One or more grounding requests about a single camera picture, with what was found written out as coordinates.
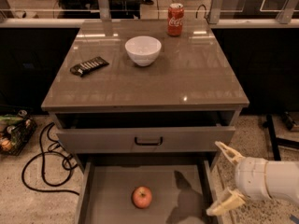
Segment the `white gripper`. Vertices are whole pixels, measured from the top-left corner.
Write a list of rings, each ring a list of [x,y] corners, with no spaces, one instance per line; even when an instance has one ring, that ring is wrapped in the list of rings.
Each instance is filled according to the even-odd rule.
[[[267,160],[252,157],[244,159],[244,156],[238,151],[221,141],[216,141],[215,145],[231,164],[236,165],[235,184],[237,189],[225,189],[219,199],[208,207],[206,214],[221,216],[245,204],[247,198],[256,201],[268,200],[269,194],[265,182]]]

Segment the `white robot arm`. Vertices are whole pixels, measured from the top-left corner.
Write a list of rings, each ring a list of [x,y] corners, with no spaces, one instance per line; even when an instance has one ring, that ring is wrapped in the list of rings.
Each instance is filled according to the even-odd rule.
[[[209,216],[221,216],[247,200],[284,200],[299,204],[299,162],[268,161],[244,157],[221,141],[215,145],[235,166],[235,189],[225,189],[206,210]]]

